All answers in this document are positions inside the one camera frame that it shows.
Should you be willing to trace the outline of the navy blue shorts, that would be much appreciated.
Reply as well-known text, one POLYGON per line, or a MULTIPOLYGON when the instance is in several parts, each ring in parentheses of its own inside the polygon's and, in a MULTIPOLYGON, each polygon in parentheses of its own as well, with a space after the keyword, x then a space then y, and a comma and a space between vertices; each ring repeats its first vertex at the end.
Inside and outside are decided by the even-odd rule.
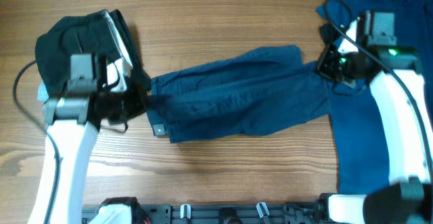
POLYGON ((152 79, 147 117, 154 135, 171 143, 270 135, 331 112, 314 67, 286 45, 163 74, 152 79))

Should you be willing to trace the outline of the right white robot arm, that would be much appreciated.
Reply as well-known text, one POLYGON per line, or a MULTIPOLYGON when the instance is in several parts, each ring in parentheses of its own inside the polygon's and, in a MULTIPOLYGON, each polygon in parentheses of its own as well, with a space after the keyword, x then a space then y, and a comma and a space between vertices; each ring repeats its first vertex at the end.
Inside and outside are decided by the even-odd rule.
POLYGON ((370 194, 322 194, 315 221, 431 223, 432 129, 425 105, 421 61, 400 46, 394 14, 367 11, 348 26, 321 27, 326 47, 315 72, 335 85, 365 80, 380 111, 389 157, 389 184, 370 194))

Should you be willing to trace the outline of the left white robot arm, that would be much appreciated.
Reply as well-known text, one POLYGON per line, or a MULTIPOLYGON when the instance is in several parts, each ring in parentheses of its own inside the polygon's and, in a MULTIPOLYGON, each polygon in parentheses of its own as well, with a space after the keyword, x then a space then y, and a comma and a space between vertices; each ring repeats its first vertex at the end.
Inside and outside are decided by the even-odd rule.
POLYGON ((89 159, 102 120, 126 125, 135 106, 130 59, 70 58, 70 78, 43 105, 45 157, 29 223, 80 223, 89 159))

